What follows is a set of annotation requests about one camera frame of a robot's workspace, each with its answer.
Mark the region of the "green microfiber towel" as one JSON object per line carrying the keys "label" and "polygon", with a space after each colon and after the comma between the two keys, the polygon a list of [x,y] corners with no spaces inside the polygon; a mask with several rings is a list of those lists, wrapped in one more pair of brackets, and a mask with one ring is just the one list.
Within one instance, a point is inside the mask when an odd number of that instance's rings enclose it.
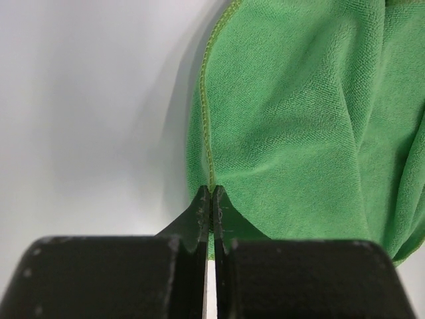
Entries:
{"label": "green microfiber towel", "polygon": [[231,1],[187,134],[190,195],[271,239],[424,242],[424,2]]}

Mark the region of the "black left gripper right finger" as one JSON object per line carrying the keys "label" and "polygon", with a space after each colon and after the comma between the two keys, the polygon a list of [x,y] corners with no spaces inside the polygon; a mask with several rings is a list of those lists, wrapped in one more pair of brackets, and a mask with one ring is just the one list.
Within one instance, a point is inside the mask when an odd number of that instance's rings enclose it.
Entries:
{"label": "black left gripper right finger", "polygon": [[212,194],[219,318],[413,318],[396,270],[363,240],[272,240]]}

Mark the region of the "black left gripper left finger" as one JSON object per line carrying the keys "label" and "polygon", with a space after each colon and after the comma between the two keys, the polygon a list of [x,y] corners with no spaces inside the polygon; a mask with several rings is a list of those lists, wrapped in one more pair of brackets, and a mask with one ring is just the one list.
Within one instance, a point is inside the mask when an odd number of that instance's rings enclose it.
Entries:
{"label": "black left gripper left finger", "polygon": [[2,318],[204,318],[210,195],[154,236],[33,242],[1,300]]}

